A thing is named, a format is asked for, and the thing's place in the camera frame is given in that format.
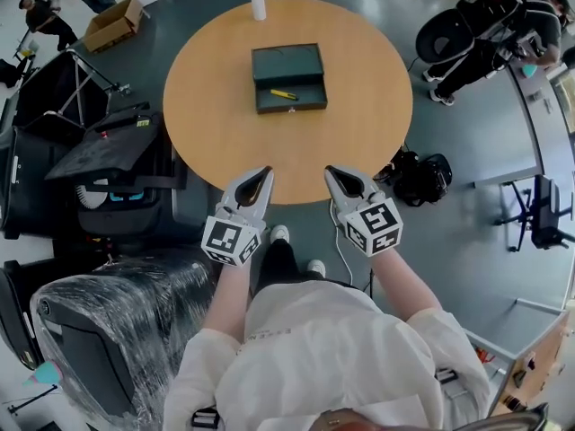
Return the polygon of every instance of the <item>white sneaker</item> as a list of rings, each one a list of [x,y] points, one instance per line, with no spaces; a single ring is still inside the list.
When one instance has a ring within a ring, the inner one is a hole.
[[[435,81],[443,82],[446,79],[444,76],[433,76],[433,75],[431,75],[429,73],[429,69],[426,70],[425,72],[423,72],[423,74],[421,74],[421,76],[423,76],[423,79],[428,83],[435,82]]]
[[[312,260],[307,264],[307,271],[315,271],[325,278],[325,265],[321,260]]]
[[[285,225],[276,225],[270,233],[270,241],[284,240],[289,242],[289,230]]]
[[[432,101],[441,102],[443,105],[447,105],[448,107],[451,107],[456,101],[456,98],[453,97],[453,94],[449,94],[447,97],[444,97],[440,96],[437,93],[437,90],[431,90],[429,92],[429,97],[431,98]]]

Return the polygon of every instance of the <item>table top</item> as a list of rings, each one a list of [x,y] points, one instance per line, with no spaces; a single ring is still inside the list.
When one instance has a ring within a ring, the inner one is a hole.
[[[362,16],[319,0],[266,0],[219,15],[181,49],[164,89],[172,143],[200,177],[225,189],[243,172],[269,165],[272,203],[327,199],[323,168],[347,164],[379,172],[410,122],[411,83],[383,33]],[[258,115],[252,49],[318,43],[328,106]]]

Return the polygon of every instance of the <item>yellow pen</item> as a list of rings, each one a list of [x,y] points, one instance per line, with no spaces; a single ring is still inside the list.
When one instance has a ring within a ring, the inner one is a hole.
[[[276,96],[291,99],[292,101],[297,101],[297,96],[291,92],[283,92],[278,90],[270,90],[270,92]]]

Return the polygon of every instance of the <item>white spray bottle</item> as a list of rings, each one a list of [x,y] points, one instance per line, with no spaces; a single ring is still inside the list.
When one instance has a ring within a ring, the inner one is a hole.
[[[263,21],[266,19],[266,3],[264,0],[252,0],[253,19]]]

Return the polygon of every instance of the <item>plastic wrap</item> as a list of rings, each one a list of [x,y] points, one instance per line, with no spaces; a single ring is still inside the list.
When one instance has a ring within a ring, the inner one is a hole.
[[[34,294],[31,313],[40,350],[60,367],[62,388],[83,413],[122,430],[161,428],[170,381],[216,288],[213,267],[200,249],[148,252],[121,257],[89,275],[60,279]],[[74,340],[66,332],[70,321],[83,327],[77,332],[80,338],[84,332],[96,334],[96,345],[107,336],[106,348],[96,350]],[[107,357],[113,358],[114,345],[123,362]],[[102,363],[115,364],[112,370],[119,376],[125,363],[133,393],[125,384],[106,384],[105,375],[98,374]],[[109,413],[117,406],[110,406],[108,393],[102,396],[102,391],[131,396],[133,408]]]

